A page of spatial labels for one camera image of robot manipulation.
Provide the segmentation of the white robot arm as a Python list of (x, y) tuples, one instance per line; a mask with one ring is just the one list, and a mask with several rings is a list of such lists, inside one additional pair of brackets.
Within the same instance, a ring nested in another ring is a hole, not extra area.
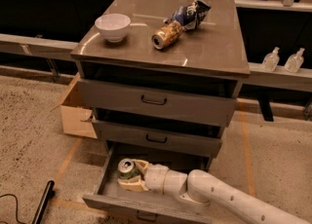
[(200, 169), (188, 174), (126, 158), (118, 164), (118, 184), (133, 192), (153, 192), (171, 196), (184, 204), (204, 207), (213, 201), (248, 224), (310, 224), (273, 205), (237, 190)]

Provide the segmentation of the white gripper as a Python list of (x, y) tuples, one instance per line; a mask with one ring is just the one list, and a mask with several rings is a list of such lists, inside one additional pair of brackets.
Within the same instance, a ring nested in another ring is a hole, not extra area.
[(130, 179), (118, 178), (119, 186), (133, 192), (146, 192), (149, 190), (163, 194), (165, 178), (170, 169), (159, 164), (151, 165), (145, 160), (133, 159), (133, 162), (139, 172), (144, 175), (144, 180), (139, 175)]

